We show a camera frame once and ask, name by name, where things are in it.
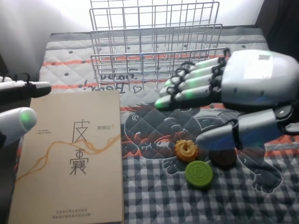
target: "book cover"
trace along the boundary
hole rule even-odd
[[[8,224],[123,221],[118,91],[31,100]]]

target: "white backdrop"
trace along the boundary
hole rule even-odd
[[[218,1],[217,23],[224,26],[255,24],[263,4],[263,0]],[[181,0],[169,2],[175,4]],[[154,0],[154,4],[166,4],[166,0]],[[37,75],[51,33],[92,30],[90,7],[89,0],[0,0],[0,54],[9,73]]]

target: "cookie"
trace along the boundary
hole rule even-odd
[[[175,145],[174,153],[179,160],[192,162],[197,159],[199,151],[192,140],[178,140]]]
[[[203,161],[193,161],[188,164],[185,170],[186,180],[199,189],[208,188],[213,180],[211,167]]]
[[[209,157],[211,162],[215,166],[227,170],[235,166],[237,160],[237,153],[234,149],[211,151],[209,153]]]

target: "white sticker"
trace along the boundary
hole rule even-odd
[[[260,54],[250,60],[244,72],[244,79],[271,78],[272,72],[273,56]]]

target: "quilted mat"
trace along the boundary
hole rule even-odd
[[[267,49],[262,35],[241,30],[225,32],[220,47]],[[209,190],[194,189],[185,179],[187,164],[175,157],[175,142],[195,140],[238,112],[221,104],[159,112],[153,104],[163,83],[122,83],[98,90],[90,40],[59,35],[48,43],[40,72],[40,81],[52,84],[52,93],[120,91],[125,223],[299,223],[299,137],[282,136],[237,150],[236,166],[229,171],[215,167],[201,150],[198,159],[212,167],[214,179]]]

